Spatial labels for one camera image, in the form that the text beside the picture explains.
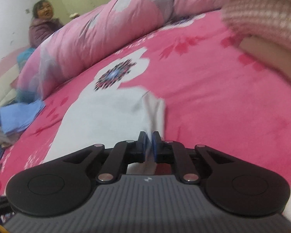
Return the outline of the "white shirt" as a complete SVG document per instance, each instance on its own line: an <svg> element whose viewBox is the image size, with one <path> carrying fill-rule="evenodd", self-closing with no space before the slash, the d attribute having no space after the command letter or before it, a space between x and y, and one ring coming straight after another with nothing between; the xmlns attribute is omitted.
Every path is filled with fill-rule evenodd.
<svg viewBox="0 0 291 233"><path fill-rule="evenodd" d="M65 113L51 147L49 162L94 144L113 148L146 133L145 162L128 165L129 174L151 175L156 170L152 133L164 134L165 101L142 87L83 91Z"/></svg>

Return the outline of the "pile of mixed clothes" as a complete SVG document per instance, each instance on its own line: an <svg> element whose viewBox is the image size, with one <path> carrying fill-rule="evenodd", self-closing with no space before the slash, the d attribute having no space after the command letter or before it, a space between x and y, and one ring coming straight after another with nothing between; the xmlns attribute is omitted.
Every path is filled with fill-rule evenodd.
<svg viewBox="0 0 291 233"><path fill-rule="evenodd" d="M5 149L14 145L20 138L21 133L6 135L0 127L0 148Z"/></svg>

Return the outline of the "blue cloth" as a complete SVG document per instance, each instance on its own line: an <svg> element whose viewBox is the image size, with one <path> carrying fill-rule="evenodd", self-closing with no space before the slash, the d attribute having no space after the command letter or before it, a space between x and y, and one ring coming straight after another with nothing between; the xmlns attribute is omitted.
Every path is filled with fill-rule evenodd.
<svg viewBox="0 0 291 233"><path fill-rule="evenodd" d="M25 131L39 113L45 103L36 100L33 103L15 103L0 108L0 127L4 134L10 135Z"/></svg>

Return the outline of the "pink floral bed blanket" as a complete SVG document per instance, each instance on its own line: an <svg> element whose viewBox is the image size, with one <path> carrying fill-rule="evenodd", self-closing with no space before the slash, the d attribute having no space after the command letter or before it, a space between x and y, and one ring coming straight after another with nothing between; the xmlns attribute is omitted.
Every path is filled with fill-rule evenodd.
<svg viewBox="0 0 291 233"><path fill-rule="evenodd" d="M0 161L0 195L44 162L69 107L85 91L142 87L165 101L165 139L205 144L291 183L291 84L236 48L220 13L166 26L64 84Z"/></svg>

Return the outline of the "pink white headboard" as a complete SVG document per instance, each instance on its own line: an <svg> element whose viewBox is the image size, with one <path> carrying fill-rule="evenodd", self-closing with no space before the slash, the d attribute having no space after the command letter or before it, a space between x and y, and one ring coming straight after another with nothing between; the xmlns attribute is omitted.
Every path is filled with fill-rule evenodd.
<svg viewBox="0 0 291 233"><path fill-rule="evenodd" d="M0 107L13 100L16 90L11 86L19 75L17 56L25 51L28 46L14 50L0 60Z"/></svg>

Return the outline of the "beige folded garment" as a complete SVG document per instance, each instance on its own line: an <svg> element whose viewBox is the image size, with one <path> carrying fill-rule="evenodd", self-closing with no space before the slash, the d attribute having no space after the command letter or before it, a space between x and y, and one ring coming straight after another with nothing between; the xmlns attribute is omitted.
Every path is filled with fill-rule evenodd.
<svg viewBox="0 0 291 233"><path fill-rule="evenodd" d="M239 44L239 49L280 72L291 83L291 52L273 42L250 36Z"/></svg>

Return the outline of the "teal blue blanket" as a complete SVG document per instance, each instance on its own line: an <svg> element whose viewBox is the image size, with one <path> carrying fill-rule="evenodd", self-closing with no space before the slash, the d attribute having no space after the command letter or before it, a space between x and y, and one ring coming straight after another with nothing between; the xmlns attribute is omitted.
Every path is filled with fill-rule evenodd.
<svg viewBox="0 0 291 233"><path fill-rule="evenodd" d="M27 60L33 54L34 51L35 51L35 48L28 48L17 56L17 65L18 65L19 72L21 72Z"/></svg>

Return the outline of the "person in purple jacket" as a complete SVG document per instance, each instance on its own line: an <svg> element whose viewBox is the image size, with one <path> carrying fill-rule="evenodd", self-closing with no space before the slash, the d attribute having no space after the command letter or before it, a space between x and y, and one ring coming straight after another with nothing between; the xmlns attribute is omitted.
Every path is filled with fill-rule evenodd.
<svg viewBox="0 0 291 233"><path fill-rule="evenodd" d="M33 18L29 26L29 43L31 48L37 48L64 24L54 17L53 7L48 0L40 0L33 6Z"/></svg>

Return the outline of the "pink grey rolled duvet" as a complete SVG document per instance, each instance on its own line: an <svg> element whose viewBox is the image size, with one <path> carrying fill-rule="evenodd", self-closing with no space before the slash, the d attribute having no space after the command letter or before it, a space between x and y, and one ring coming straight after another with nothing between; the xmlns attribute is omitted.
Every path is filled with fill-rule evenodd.
<svg viewBox="0 0 291 233"><path fill-rule="evenodd" d="M222 0L111 0L44 40L21 70L16 99L31 103L169 21L217 10Z"/></svg>

